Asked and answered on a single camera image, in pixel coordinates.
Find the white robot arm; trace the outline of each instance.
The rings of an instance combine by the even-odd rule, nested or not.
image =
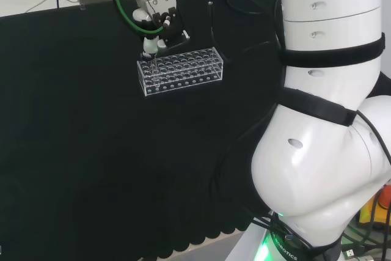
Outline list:
[[[136,20],[168,12],[137,0]],[[391,97],[365,99],[381,69],[381,0],[282,0],[285,90],[252,160],[264,202],[314,248],[337,242],[357,211],[391,179]],[[146,39],[145,54],[157,52]],[[268,239],[274,261],[297,260]],[[327,261],[342,261],[337,256]]]

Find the black fabric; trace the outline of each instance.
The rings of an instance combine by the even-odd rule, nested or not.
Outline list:
[[[352,125],[356,117],[355,111],[297,89],[284,87],[281,90],[278,102],[285,107],[308,116],[346,127]]]
[[[212,47],[206,0],[178,5],[191,36],[179,50]],[[223,195],[208,191],[220,152],[276,101],[282,70],[272,44],[235,55],[273,39],[267,18],[215,5],[215,38],[232,58],[224,80],[150,98],[142,43],[110,2],[0,19],[4,260],[165,257],[246,229],[237,198],[268,211],[249,172],[266,126],[232,150]]]
[[[382,37],[379,40],[356,47],[324,51],[282,50],[280,52],[280,60],[282,64],[290,67],[343,67],[376,59],[385,48],[386,36],[382,33]]]

